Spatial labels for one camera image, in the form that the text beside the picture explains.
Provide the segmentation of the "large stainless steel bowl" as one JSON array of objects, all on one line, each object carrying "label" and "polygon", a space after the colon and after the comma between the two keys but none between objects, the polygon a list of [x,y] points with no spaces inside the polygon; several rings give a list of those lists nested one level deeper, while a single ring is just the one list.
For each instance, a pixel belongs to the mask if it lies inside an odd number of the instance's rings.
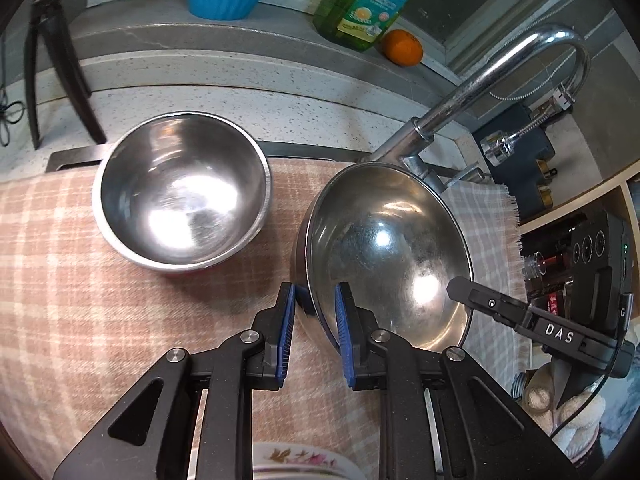
[{"label": "large stainless steel bowl", "polygon": [[460,346],[472,312],[448,297],[452,278],[472,278],[468,245],[438,193],[397,166],[363,162],[339,171],[308,207],[292,249],[302,326],[336,356],[334,289],[416,348]]}]

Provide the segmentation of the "white knitted glove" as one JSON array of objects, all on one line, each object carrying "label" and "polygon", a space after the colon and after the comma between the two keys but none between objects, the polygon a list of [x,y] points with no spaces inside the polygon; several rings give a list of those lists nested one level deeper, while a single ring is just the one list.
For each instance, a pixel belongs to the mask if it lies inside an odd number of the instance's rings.
[{"label": "white knitted glove", "polygon": [[605,398],[597,394],[586,403],[591,396],[591,391],[587,389],[556,406],[554,394],[552,364],[546,363],[536,370],[526,386],[521,400],[522,408],[548,436],[582,408],[582,411],[552,438],[556,446],[573,463],[578,463],[597,441],[600,422],[606,408]]}]

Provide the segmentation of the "beige plaid cloth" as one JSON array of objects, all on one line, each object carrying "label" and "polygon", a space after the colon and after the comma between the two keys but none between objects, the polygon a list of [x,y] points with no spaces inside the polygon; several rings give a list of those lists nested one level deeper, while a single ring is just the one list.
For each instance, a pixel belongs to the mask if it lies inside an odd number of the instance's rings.
[{"label": "beige plaid cloth", "polygon": [[[271,159],[274,197],[247,248],[213,268],[165,275],[122,258],[91,210],[96,168],[1,183],[1,422],[43,479],[170,348],[216,348],[250,326],[290,280],[307,207],[344,162]],[[514,201],[462,182],[445,200],[463,230],[475,279],[526,299]],[[340,357],[307,337],[295,315],[288,377],[253,396],[257,442],[325,448],[378,478],[377,392],[352,392]],[[532,344],[473,314],[465,350],[510,391]]]}]

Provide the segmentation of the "floral rimmed plate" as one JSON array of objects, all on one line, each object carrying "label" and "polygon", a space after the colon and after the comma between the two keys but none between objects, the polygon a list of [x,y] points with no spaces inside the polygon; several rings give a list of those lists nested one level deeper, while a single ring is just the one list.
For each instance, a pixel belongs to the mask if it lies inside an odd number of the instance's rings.
[{"label": "floral rimmed plate", "polygon": [[286,442],[253,444],[253,478],[366,480],[361,469],[343,455]]}]

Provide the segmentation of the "red steel-lined bowl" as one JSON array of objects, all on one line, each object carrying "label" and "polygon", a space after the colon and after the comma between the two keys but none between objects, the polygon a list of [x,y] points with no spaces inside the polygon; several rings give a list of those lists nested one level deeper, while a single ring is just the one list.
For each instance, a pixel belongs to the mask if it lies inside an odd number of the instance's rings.
[{"label": "red steel-lined bowl", "polygon": [[91,201],[119,255],[166,274],[203,270],[246,247],[266,223],[272,171],[257,141],[218,115],[152,117],[103,157]]}]

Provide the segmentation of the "chrome faucet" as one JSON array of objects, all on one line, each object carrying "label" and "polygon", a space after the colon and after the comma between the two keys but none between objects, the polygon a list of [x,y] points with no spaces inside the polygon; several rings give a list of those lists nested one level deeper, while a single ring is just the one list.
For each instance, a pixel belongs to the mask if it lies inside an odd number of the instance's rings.
[{"label": "chrome faucet", "polygon": [[364,159],[367,162],[384,162],[404,168],[438,194],[460,181],[469,181],[475,177],[487,178],[488,173],[483,171],[477,162],[462,170],[454,170],[452,175],[447,177],[437,172],[433,165],[424,162],[420,154],[434,142],[436,132],[489,93],[498,82],[506,79],[538,54],[557,46],[572,47],[575,62],[570,76],[556,87],[554,95],[546,102],[544,111],[521,129],[512,133],[494,133],[480,144],[483,156],[491,166],[502,164],[513,155],[515,145],[526,133],[575,103],[577,93],[590,72],[591,55],[585,40],[573,29],[563,25],[543,24],[523,32],[425,115],[410,118]]}]

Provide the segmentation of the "orange fruit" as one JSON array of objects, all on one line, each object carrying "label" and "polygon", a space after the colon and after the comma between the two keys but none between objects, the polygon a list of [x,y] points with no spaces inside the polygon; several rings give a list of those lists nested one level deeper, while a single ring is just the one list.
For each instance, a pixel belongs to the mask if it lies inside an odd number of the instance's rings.
[{"label": "orange fruit", "polygon": [[381,51],[390,62],[401,67],[416,66],[423,58],[419,39],[402,29],[394,29],[384,35]]}]

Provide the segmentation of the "black tripod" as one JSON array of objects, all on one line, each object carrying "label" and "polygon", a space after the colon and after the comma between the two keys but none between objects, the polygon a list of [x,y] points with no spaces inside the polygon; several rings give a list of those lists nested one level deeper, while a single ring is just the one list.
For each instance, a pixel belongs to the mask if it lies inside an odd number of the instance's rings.
[{"label": "black tripod", "polygon": [[32,146],[38,150],[41,136],[36,100],[38,39],[41,38],[66,96],[95,144],[105,144],[106,135],[90,105],[91,89],[80,67],[70,36],[62,0],[32,0],[24,43],[26,110]]}]

